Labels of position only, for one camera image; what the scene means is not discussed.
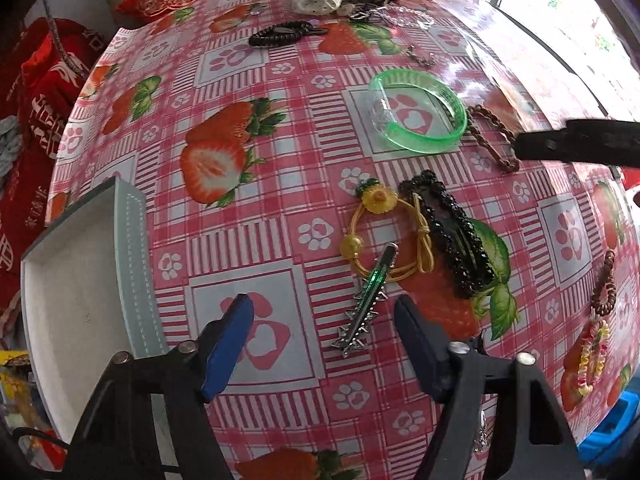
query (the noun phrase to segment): yellow flower hair tie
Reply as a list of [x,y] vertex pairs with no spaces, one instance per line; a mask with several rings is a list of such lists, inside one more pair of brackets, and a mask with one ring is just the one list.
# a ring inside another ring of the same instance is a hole
[[360,263],[358,256],[364,241],[356,234],[356,225],[365,211],[380,215],[388,213],[398,204],[405,206],[414,216],[417,224],[417,254],[414,262],[406,264],[402,267],[391,269],[388,274],[388,282],[399,282],[411,276],[416,270],[421,273],[431,272],[434,267],[433,252],[431,251],[431,237],[429,225],[426,218],[420,213],[420,197],[416,193],[413,194],[413,205],[398,198],[398,194],[388,187],[380,184],[376,178],[370,178],[361,182],[356,188],[356,195],[360,197],[360,205],[353,213],[347,235],[340,242],[340,254],[349,260],[357,274],[363,278],[368,278],[370,270]]

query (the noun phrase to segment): chain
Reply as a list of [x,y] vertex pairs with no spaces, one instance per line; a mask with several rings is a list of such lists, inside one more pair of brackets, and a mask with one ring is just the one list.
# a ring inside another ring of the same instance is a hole
[[500,166],[500,169],[505,173],[514,173],[520,169],[520,161],[517,158],[513,158],[509,160],[503,156],[500,156],[495,148],[489,144],[489,141],[486,140],[480,130],[473,124],[473,116],[479,116],[487,119],[498,131],[503,134],[510,144],[513,144],[516,140],[513,132],[508,129],[504,123],[494,114],[491,110],[488,110],[482,105],[474,105],[469,106],[466,109],[466,117],[468,119],[466,130],[474,136],[478,145],[482,148],[485,148],[489,154],[494,158],[496,164]]

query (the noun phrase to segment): hair accessory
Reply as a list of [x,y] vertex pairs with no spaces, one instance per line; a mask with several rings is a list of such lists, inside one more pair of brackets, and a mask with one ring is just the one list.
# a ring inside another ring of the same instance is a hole
[[362,290],[354,296],[358,300],[356,308],[348,308],[344,311],[351,322],[347,326],[338,327],[338,339],[331,343],[331,346],[342,351],[343,357],[348,357],[351,350],[367,349],[366,343],[360,338],[370,332],[371,321],[378,315],[373,311],[376,301],[387,299],[382,292],[382,287],[393,269],[396,256],[398,256],[398,246],[393,243],[386,244]]
[[363,278],[367,278],[371,274],[371,271],[365,269],[358,259],[364,245],[362,238],[356,234],[358,220],[360,220],[365,211],[380,215],[391,211],[398,204],[407,208],[418,224],[418,250],[415,261],[392,269],[389,272],[387,281],[399,282],[411,276],[416,270],[423,273],[431,272],[434,266],[434,259],[433,252],[431,251],[430,228],[426,219],[420,213],[420,199],[418,195],[414,194],[410,197],[410,200],[414,202],[412,205],[398,198],[398,194],[395,191],[380,184],[380,181],[376,178],[370,178],[361,182],[356,188],[356,195],[360,198],[360,205],[353,213],[347,235],[340,243],[340,254],[353,263],[357,274]]
[[[589,334],[582,340],[582,354],[580,355],[580,366],[578,366],[578,393],[583,397],[593,391],[593,387],[602,377],[602,371],[607,361],[608,340],[609,325],[604,319],[594,321]],[[589,382],[590,370],[593,371],[593,374]]]
[[[453,272],[457,297],[468,300],[494,280],[495,273],[482,240],[433,171],[425,170],[411,180],[401,182],[398,190],[403,197],[418,194],[422,199],[420,211],[428,222],[436,248],[444,254],[445,263]],[[450,221],[444,223],[436,219],[435,209],[427,205],[427,193],[448,212]]]
[[495,148],[491,144],[489,144],[489,141],[482,136],[480,130],[478,130],[478,128],[473,124],[473,116],[479,116],[488,119],[489,122],[493,126],[498,128],[498,131],[500,131],[500,133],[503,134],[511,144],[516,141],[516,137],[513,132],[508,129],[504,125],[504,123],[494,113],[492,113],[491,110],[483,107],[482,105],[467,107],[466,115],[468,119],[466,130],[474,136],[474,138],[482,148],[485,148],[489,152],[489,155],[493,157],[496,164],[500,166],[500,169],[505,173],[514,173],[515,171],[518,171],[520,169],[520,161],[515,157],[512,160],[509,160],[503,156],[500,156],[500,153],[498,153]]
[[249,45],[257,47],[285,46],[295,43],[303,36],[328,32],[328,28],[315,28],[309,22],[276,23],[249,37]]
[[[598,277],[598,281],[596,285],[593,287],[593,295],[591,296],[591,308],[595,311],[598,316],[608,316],[612,313],[614,307],[616,306],[616,283],[613,281],[613,264],[616,260],[616,253],[614,253],[611,249],[607,250],[604,255],[604,264],[602,266],[602,270],[600,271],[600,275]],[[607,287],[607,301],[602,303],[600,301],[600,295],[602,293],[602,289]]]

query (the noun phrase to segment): wooden bead bracelet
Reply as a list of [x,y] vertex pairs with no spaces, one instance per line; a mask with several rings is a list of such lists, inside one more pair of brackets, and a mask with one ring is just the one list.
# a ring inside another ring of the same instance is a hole
[[417,254],[414,262],[391,269],[386,279],[388,282],[399,282],[411,276],[414,272],[431,272],[434,266],[433,251],[431,251],[430,229],[426,219],[420,213],[419,197],[414,193],[413,204],[398,198],[398,194],[380,184],[376,178],[362,182],[356,188],[356,195],[360,198],[360,205],[353,213],[347,235],[340,242],[340,254],[349,260],[362,278],[367,278],[370,270],[359,261],[358,256],[364,246],[364,241],[356,234],[358,221],[365,211],[380,215],[391,211],[398,204],[407,208],[418,224]]
[[[614,253],[611,249],[607,250],[604,255],[604,264],[602,266],[602,270],[600,271],[600,275],[598,277],[598,281],[596,285],[593,287],[593,295],[591,296],[591,308],[595,311],[598,316],[608,316],[613,312],[614,307],[616,306],[616,283],[613,281],[613,264],[616,260],[616,253]],[[607,287],[607,301],[602,303],[600,301],[600,295],[602,293],[602,289]]]

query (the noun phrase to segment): colorful beaded bracelet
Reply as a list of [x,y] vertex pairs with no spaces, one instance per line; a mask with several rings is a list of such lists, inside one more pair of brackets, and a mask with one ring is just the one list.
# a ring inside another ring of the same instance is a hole
[[[593,387],[602,377],[605,362],[607,361],[607,341],[609,340],[609,325],[604,319],[593,322],[589,334],[582,340],[582,353],[580,354],[580,366],[578,367],[578,393],[586,397],[593,391]],[[595,362],[591,361],[594,347],[598,351]],[[591,382],[588,382],[588,373],[593,369]]]

